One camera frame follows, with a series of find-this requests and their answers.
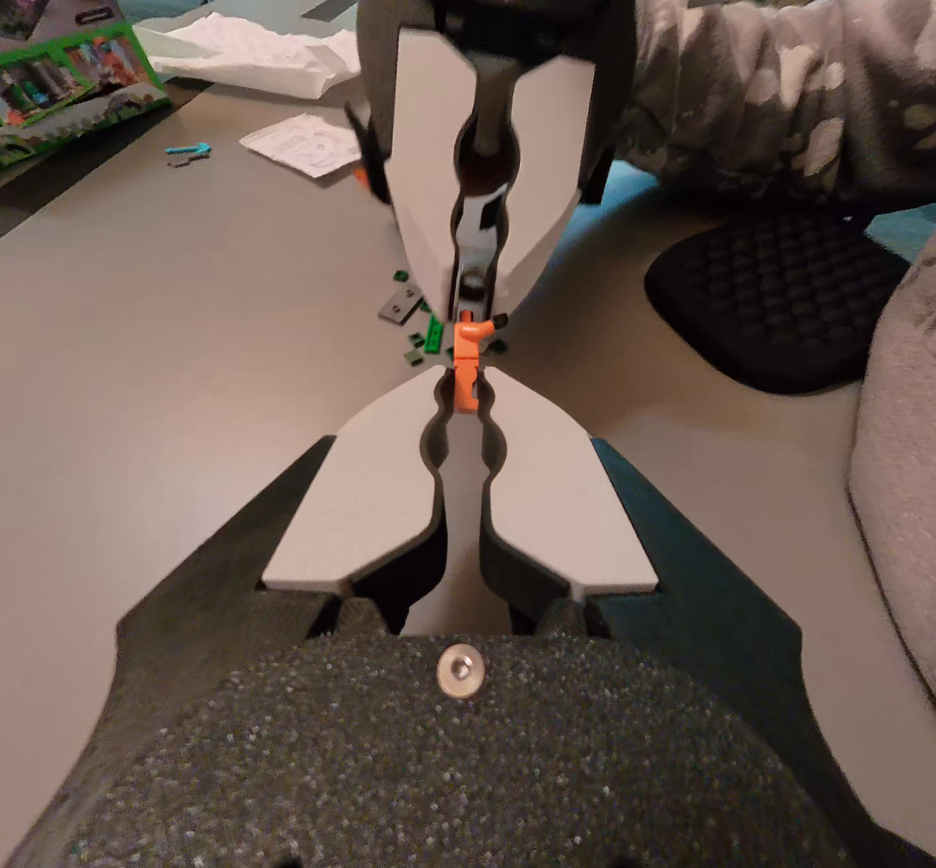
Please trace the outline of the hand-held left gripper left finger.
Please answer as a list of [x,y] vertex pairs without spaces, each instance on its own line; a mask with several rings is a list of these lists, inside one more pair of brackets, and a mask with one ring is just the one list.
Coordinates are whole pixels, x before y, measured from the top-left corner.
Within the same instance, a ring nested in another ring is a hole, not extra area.
[[348,593],[438,527],[448,371],[426,368],[340,429],[262,574],[268,589]]

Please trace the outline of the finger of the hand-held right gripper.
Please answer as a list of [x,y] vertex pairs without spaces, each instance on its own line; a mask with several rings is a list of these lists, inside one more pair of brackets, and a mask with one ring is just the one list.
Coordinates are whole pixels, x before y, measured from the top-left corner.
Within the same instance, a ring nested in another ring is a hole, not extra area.
[[491,314],[511,314],[541,276],[579,204],[594,64],[566,55],[530,69],[505,56],[486,62],[510,89],[505,125],[517,149],[488,300]]
[[474,113],[477,73],[442,34],[399,35],[390,196],[412,276],[434,315],[448,322],[461,197],[457,147]]

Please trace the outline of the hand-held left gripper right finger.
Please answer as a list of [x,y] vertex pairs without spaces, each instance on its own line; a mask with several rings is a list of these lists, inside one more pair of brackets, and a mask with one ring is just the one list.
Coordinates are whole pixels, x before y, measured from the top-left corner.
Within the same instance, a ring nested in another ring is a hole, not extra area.
[[497,368],[485,386],[493,543],[532,569],[503,597],[539,597],[540,581],[572,598],[653,592],[658,575],[586,429]]

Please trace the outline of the orange teal lego figure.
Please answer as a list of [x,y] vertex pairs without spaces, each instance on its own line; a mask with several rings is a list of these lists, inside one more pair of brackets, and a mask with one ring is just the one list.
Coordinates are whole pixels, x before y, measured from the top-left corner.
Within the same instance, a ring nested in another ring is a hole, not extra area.
[[507,326],[508,314],[499,313],[485,322],[476,322],[469,309],[460,311],[454,324],[453,370],[454,409],[462,414],[475,413],[478,399],[474,395],[480,363],[480,343]]

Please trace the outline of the grey two-hole lego plate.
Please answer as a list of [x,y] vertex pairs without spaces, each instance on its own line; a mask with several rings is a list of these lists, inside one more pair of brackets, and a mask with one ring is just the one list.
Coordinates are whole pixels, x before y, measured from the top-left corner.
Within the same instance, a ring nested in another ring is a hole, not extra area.
[[378,312],[378,318],[397,326],[404,325],[423,304],[422,290],[412,282],[404,282]]

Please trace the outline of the lego set box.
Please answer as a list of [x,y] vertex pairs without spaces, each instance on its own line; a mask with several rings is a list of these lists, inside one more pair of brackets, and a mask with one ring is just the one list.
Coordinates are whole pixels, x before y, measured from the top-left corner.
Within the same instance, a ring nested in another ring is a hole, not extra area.
[[117,0],[1,0],[1,167],[170,104]]

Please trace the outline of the flat white paper bag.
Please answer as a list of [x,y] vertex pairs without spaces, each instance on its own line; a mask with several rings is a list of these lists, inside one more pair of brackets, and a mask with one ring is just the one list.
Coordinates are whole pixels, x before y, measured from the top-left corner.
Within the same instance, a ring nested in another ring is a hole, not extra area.
[[292,116],[240,138],[240,145],[265,160],[311,179],[360,162],[356,134],[310,114]]

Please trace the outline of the crumpled white paper bag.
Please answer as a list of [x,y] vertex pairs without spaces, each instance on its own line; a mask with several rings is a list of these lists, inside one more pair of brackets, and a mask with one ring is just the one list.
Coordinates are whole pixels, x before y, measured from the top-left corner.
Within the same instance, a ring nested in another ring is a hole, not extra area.
[[360,74],[357,36],[346,30],[323,39],[279,34],[211,13],[171,32],[141,24],[133,31],[163,77],[315,101]]

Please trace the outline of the black wrist rest pad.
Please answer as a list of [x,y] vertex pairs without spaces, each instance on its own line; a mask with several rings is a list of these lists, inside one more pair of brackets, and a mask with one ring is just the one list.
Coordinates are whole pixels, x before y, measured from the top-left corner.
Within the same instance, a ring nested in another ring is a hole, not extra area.
[[674,243],[649,266],[649,302],[712,367],[766,394],[863,380],[910,262],[840,208],[772,208]]

